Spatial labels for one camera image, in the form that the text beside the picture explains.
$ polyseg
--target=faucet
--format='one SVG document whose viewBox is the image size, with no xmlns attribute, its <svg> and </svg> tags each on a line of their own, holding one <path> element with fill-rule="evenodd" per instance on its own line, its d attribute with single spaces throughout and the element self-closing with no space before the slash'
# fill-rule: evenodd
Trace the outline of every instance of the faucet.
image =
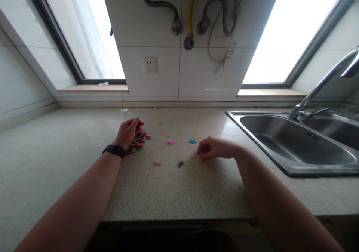
<svg viewBox="0 0 359 252">
<path fill-rule="evenodd" d="M 339 61 L 324 78 L 315 86 L 315 88 L 297 104 L 291 112 L 287 115 L 288 118 L 297 120 L 298 116 L 310 118 L 314 115 L 320 114 L 328 109 L 320 110 L 316 113 L 305 111 L 307 104 L 318 94 L 318 92 L 333 78 L 338 71 L 344 70 L 340 77 L 351 78 L 359 71 L 359 47 L 351 51 L 341 61 Z"/>
</svg>

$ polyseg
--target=window frame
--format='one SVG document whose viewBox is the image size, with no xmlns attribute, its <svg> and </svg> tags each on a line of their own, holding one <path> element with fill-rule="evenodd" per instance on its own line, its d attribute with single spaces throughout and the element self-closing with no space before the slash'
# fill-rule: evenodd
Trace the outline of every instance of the window frame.
<svg viewBox="0 0 359 252">
<path fill-rule="evenodd" d="M 291 88 L 355 0 L 339 0 L 283 83 L 242 83 L 241 88 Z"/>
<path fill-rule="evenodd" d="M 32 0 L 37 11 L 39 12 L 42 20 L 44 21 L 47 29 L 49 30 L 51 37 L 55 41 L 61 55 L 65 59 L 66 64 L 70 68 L 76 82 L 78 84 L 99 84 L 101 82 L 108 82 L 109 84 L 126 84 L 125 79 L 86 79 L 82 73 L 67 41 L 63 35 L 59 24 L 56 21 L 53 12 L 47 0 Z"/>
</svg>

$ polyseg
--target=sink basin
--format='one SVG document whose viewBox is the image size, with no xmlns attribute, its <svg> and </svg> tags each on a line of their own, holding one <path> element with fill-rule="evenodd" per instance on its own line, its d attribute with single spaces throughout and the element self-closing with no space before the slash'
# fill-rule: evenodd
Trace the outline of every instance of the sink basin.
<svg viewBox="0 0 359 252">
<path fill-rule="evenodd" d="M 316 165 L 355 162 L 345 149 L 287 119 L 244 116 L 240 121 L 261 143 L 287 159 Z"/>
<path fill-rule="evenodd" d="M 359 151 L 286 118 L 287 113 L 226 113 L 289 176 L 359 175 Z"/>
<path fill-rule="evenodd" d="M 304 119 L 306 126 L 359 151 L 359 127 L 334 119 Z"/>
</svg>

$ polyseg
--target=window sill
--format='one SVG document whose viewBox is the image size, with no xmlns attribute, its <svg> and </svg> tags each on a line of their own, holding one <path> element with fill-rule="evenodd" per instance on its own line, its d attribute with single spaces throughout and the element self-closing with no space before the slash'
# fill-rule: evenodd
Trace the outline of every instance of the window sill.
<svg viewBox="0 0 359 252">
<path fill-rule="evenodd" d="M 67 87 L 59 90 L 60 93 L 66 92 L 127 92 L 127 85 L 108 85 L 108 86 L 99 86 L 99 85 L 77 85 L 72 87 Z"/>
<path fill-rule="evenodd" d="M 248 97 L 305 97 L 308 93 L 297 91 L 294 89 L 240 89 L 238 98 Z"/>
</svg>

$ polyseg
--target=yellow hose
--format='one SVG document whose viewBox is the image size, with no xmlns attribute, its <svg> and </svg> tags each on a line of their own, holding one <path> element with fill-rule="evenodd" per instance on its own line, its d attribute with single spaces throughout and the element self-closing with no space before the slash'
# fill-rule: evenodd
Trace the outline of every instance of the yellow hose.
<svg viewBox="0 0 359 252">
<path fill-rule="evenodd" d="M 190 6 L 188 9 L 188 33 L 193 33 L 193 29 L 192 29 L 192 7 L 193 7 L 193 1 L 194 0 L 190 0 Z"/>
</svg>

